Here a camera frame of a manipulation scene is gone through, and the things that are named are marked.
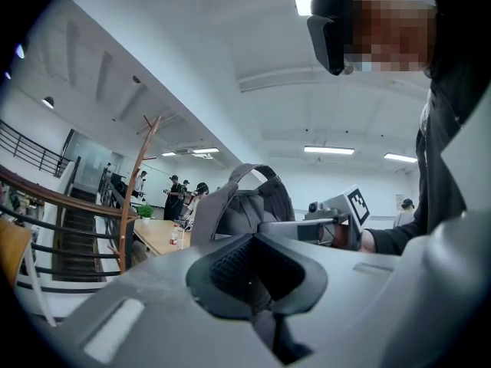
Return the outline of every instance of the dark jacket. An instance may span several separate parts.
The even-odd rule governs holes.
[[[491,78],[489,8],[487,0],[436,3],[437,41],[428,72],[430,112],[425,135],[419,131],[416,139],[420,204],[409,224],[384,231],[369,229],[382,254],[401,255],[410,239],[430,234],[466,209],[441,153],[473,112]]]

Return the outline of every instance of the chair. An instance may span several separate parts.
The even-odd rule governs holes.
[[[38,274],[36,273],[34,259],[31,250],[31,232],[20,226],[0,218],[0,265],[7,278],[7,282],[12,289],[15,287],[17,274],[21,267],[22,259],[25,259],[25,265],[28,276],[31,279],[32,290],[38,299],[42,313],[48,323],[56,327],[56,323],[44,298],[39,284]]]

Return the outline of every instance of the wall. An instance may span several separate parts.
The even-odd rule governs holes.
[[[58,104],[56,103],[55,109],[49,110],[41,102],[33,100],[19,90],[19,84],[15,82],[16,80],[22,81],[21,84],[23,86],[32,87],[30,90],[32,90],[33,94],[43,93],[53,95],[58,103],[63,104],[63,107],[56,109],[56,105]],[[108,117],[109,115],[106,116],[104,113],[102,108],[87,103],[79,93],[67,88],[66,84],[59,83],[55,78],[53,80],[47,80],[46,77],[37,75],[35,72],[29,70],[19,71],[19,75],[16,75],[15,79],[13,78],[7,82],[7,85],[2,89],[2,98],[0,99],[0,118],[18,132],[26,135],[29,139],[34,140],[51,151],[59,153],[70,129],[75,129],[79,135],[83,134],[83,136],[89,138],[94,146],[107,149],[107,159],[101,160],[103,167],[107,162],[110,162],[111,150],[124,156],[120,174],[129,177],[143,144],[143,139],[127,135],[128,129],[126,126],[119,122],[112,122],[110,117]],[[69,123],[64,119],[65,117],[67,119],[71,117],[71,120],[80,125],[80,127]],[[158,145],[155,143],[152,144],[155,148],[154,150],[149,150],[148,154],[159,154],[157,152],[160,149]],[[164,186],[169,175],[173,172],[173,162],[171,160],[164,160],[162,157],[144,161],[142,164],[142,168],[144,169],[148,169],[149,171],[150,169],[156,170],[152,176],[149,176],[147,182],[150,182],[151,179],[155,179],[157,176],[158,178],[150,186]],[[46,188],[53,189],[58,184],[58,179],[44,172],[40,174],[37,168],[34,166],[31,167],[21,159],[14,159],[11,154],[6,154],[6,156],[2,157],[2,165],[12,172],[18,173],[20,176]],[[156,204],[164,200],[163,197],[160,198],[155,194],[150,199]]]
[[[396,194],[411,195],[403,174],[323,166],[272,167],[286,185],[294,209],[305,211],[309,203],[329,199],[357,184],[372,215],[393,217],[397,214]]]
[[[39,168],[25,162],[23,159],[14,157],[12,153],[2,147],[0,147],[0,160],[2,166],[11,172],[17,173],[20,177],[45,188],[56,190],[60,183],[59,179],[51,173],[39,170]]]
[[[0,119],[14,130],[58,154],[73,128],[40,101],[33,100],[14,87],[2,91]]]

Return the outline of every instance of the gray device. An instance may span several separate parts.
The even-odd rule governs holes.
[[[352,186],[341,194],[323,202],[308,206],[304,221],[263,222],[258,232],[281,235],[301,242],[331,245],[334,226],[348,224],[348,243],[345,248],[357,251],[361,244],[361,232],[370,219],[370,211],[358,186]]]
[[[104,366],[431,366],[491,286],[491,213],[402,256],[238,235],[149,259],[57,333]]]

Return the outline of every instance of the wooden table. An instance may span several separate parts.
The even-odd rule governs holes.
[[[141,219],[135,221],[134,233],[138,238],[157,255],[169,254],[179,251],[182,232],[177,232],[177,244],[170,244],[170,237],[174,231],[173,221],[151,219],[148,225],[144,225]],[[191,232],[184,232],[184,248],[188,248],[191,242]]]

